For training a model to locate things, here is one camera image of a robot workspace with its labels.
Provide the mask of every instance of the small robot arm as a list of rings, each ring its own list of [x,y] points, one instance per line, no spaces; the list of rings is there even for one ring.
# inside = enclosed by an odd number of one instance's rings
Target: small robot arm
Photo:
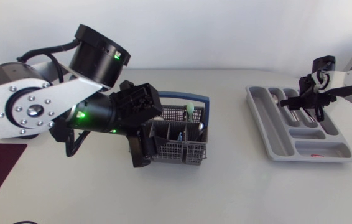
[[[324,120],[323,107],[337,96],[352,95],[352,70],[335,71],[335,57],[325,56],[313,61],[312,73],[299,80],[299,96],[281,100],[290,110],[314,109],[317,121]]]
[[[80,25],[69,44],[31,50],[19,62],[0,65],[0,139],[34,138],[50,131],[74,155],[90,131],[120,134],[129,140],[134,167],[150,164],[167,142],[145,133],[144,123],[161,114],[157,90],[148,83],[125,80],[114,86],[130,54],[97,31]],[[76,48],[69,66],[52,55]],[[52,61],[30,66],[28,59],[46,55]],[[64,75],[70,78],[65,82]],[[75,140],[74,129],[83,130]]]

